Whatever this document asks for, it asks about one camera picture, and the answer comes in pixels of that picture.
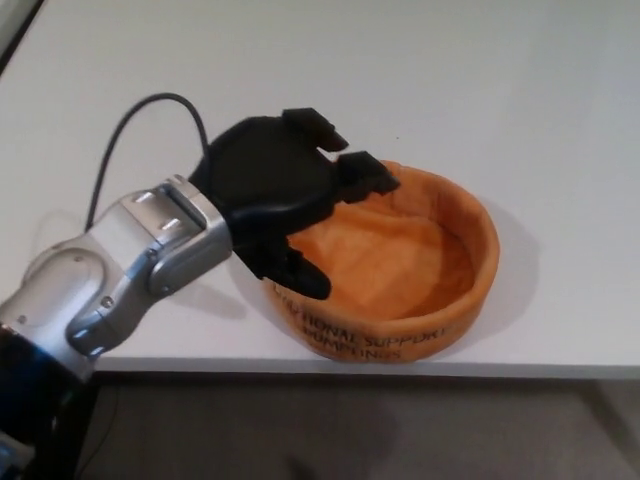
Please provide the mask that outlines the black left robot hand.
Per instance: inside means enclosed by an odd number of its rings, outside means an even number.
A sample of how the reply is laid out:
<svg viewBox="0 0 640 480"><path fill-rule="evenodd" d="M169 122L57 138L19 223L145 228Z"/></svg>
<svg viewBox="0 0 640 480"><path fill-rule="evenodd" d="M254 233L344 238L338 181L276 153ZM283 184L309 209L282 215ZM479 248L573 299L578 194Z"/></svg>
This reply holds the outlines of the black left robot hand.
<svg viewBox="0 0 640 480"><path fill-rule="evenodd" d="M213 140L188 180L222 214L232 250L258 279L325 300L327 275L289 243L339 203L386 195L400 182L313 108L249 117Z"/></svg>

